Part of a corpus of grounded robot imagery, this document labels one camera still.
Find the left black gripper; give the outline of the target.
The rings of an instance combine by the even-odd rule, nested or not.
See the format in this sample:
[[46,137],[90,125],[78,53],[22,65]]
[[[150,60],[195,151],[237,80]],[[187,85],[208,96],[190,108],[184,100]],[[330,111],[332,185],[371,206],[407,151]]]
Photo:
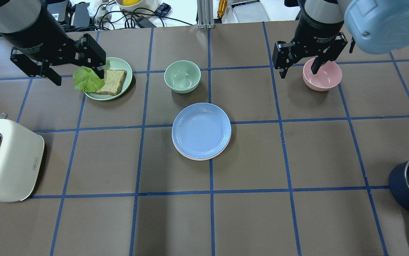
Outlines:
[[47,10],[3,11],[2,35],[13,45],[12,63],[31,78],[40,76],[61,86],[61,76],[50,66],[74,64],[104,79],[104,49],[88,33],[77,41],[69,38]]

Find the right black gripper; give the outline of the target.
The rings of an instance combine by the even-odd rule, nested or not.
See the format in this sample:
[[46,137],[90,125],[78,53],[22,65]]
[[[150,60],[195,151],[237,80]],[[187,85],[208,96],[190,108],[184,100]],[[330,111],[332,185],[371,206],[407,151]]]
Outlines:
[[286,77],[294,59],[317,56],[310,68],[314,75],[322,65],[334,62],[348,44],[346,36],[341,33],[342,27],[343,19],[327,24],[301,12],[291,42],[277,41],[274,44],[272,62],[281,79]]

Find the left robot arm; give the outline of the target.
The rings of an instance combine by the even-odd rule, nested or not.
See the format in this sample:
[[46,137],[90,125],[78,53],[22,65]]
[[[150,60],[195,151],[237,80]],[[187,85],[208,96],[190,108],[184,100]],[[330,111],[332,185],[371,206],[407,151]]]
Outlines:
[[0,0],[0,35],[13,45],[10,60],[29,77],[60,86],[61,76],[52,67],[73,64],[104,78],[104,49],[87,33],[69,38],[43,0]]

